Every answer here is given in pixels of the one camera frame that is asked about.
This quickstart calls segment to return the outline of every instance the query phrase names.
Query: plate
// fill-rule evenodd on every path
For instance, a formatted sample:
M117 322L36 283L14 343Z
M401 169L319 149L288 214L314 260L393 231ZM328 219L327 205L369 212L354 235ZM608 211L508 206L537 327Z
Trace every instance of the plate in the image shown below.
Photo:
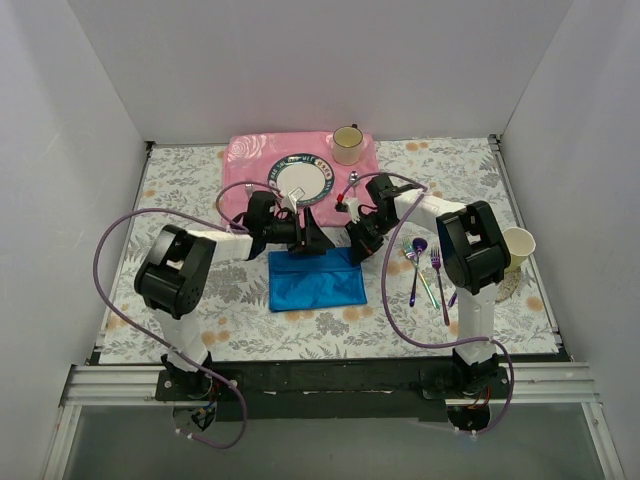
M268 182L272 187L291 192L302 188L304 195L298 206L318 203L329 195L335 175L333 168L322 158L310 153L297 153L281 158L269 171Z

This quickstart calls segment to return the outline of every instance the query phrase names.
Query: mug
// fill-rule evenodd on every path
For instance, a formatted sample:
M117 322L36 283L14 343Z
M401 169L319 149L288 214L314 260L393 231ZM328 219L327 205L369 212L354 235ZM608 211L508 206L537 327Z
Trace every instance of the mug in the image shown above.
M340 165L353 165L360 160L364 135L355 123L333 132L333 159Z
M502 232L504 241L511 254L511 265L504 273L513 272L536 249L536 241L528 230L520 227L507 228Z

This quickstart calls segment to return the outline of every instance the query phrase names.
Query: white wall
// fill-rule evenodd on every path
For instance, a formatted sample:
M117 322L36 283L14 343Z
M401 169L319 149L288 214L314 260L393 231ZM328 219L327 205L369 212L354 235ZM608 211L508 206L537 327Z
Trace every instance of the white wall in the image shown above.
M142 136L500 133L571 0L69 0Z
M640 2L577 0L505 132L561 333L640 477Z
M65 1L0 2L0 45L0 478L17 480L38 478L95 342L93 251L131 208L144 144Z

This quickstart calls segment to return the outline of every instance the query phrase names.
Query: yellow cup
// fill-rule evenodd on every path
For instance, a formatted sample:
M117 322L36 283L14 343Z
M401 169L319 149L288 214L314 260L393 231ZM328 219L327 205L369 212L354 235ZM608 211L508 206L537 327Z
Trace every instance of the yellow cup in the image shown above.
M504 241L511 254L511 265L505 269L505 273L514 271L536 249L536 241L528 230L520 227L507 228L502 232Z
M341 127L333 132L333 159L340 165L353 165L360 160L364 134L355 123L350 127Z

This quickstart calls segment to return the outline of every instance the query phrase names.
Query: folded blue towel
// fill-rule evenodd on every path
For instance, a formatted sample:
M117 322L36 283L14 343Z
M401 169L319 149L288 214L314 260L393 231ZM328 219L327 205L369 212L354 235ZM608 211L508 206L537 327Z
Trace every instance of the folded blue towel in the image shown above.
M274 312L367 303L360 265L350 248L326 255L269 252L269 308Z

